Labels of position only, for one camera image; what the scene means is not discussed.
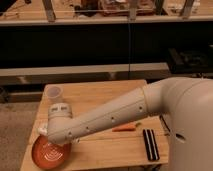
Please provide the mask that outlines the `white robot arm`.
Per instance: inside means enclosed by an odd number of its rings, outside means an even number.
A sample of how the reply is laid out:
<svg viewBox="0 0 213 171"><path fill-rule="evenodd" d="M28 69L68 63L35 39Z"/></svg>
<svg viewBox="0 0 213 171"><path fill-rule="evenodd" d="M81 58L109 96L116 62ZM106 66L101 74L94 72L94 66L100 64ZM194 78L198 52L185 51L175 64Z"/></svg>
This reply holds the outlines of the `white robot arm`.
<svg viewBox="0 0 213 171"><path fill-rule="evenodd" d="M48 140L65 144L146 118L170 116L169 171L213 171L213 79L171 77L72 118L49 109Z"/></svg>

